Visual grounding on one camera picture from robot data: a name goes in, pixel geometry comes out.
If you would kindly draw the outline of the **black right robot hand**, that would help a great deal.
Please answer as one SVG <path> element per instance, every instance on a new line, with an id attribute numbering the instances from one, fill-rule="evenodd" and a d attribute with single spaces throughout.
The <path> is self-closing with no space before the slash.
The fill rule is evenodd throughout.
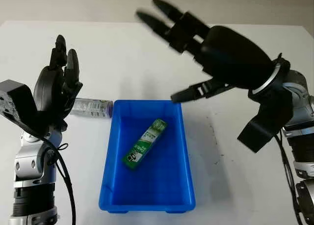
<path id="1" fill-rule="evenodd" d="M 172 27 L 144 10 L 137 10 L 136 16 L 172 49 L 192 54 L 203 72 L 212 77 L 171 95 L 174 103 L 208 98 L 232 87 L 254 90 L 273 74 L 273 61 L 243 35 L 225 26 L 209 27 L 192 13 L 183 13 L 165 0 L 153 3 L 173 21 Z"/>

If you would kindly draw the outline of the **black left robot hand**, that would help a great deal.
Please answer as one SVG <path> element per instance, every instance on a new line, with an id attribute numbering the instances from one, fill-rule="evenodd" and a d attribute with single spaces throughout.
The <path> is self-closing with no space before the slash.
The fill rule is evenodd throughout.
<path id="1" fill-rule="evenodd" d="M 40 72 L 34 88 L 38 117 L 46 127 L 67 130 L 64 118 L 70 113 L 83 84 L 79 81 L 79 60 L 74 49 L 66 49 L 65 38 L 57 36 L 50 63 Z"/>

